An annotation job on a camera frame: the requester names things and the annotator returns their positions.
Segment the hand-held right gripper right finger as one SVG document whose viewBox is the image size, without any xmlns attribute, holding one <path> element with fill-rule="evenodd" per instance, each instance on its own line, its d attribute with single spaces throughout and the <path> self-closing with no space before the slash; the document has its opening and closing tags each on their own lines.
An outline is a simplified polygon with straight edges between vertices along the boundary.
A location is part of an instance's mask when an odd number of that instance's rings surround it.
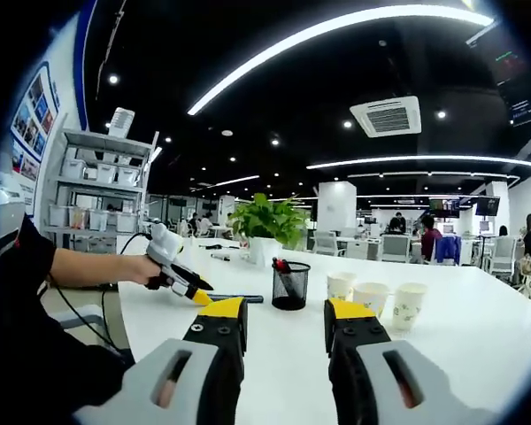
<svg viewBox="0 0 531 425">
<path fill-rule="evenodd" d="M 405 340 L 392 340 L 370 309 L 324 302 L 328 377 L 339 424 L 494 424 L 465 405 L 445 372 Z"/>
</svg>

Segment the person's left hand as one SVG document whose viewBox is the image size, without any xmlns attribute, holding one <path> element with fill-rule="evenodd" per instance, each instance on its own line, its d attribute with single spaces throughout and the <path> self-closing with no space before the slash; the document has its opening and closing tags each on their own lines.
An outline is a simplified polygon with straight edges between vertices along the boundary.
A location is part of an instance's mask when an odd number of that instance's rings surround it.
<svg viewBox="0 0 531 425">
<path fill-rule="evenodd" d="M 143 285 L 148 290 L 158 290 L 160 288 L 160 265 L 146 255 L 133 256 L 130 259 L 130 264 L 131 280 L 133 282 Z"/>
</svg>

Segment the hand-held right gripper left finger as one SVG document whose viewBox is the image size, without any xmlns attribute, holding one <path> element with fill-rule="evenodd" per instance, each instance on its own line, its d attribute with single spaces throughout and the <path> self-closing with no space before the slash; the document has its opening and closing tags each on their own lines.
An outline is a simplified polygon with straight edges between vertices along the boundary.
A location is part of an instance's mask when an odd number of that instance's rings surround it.
<svg viewBox="0 0 531 425">
<path fill-rule="evenodd" d="M 120 391 L 84 406 L 79 424 L 233 424 L 244 379 L 247 301 L 205 306 L 185 336 L 170 338 L 123 376 Z"/>
</svg>

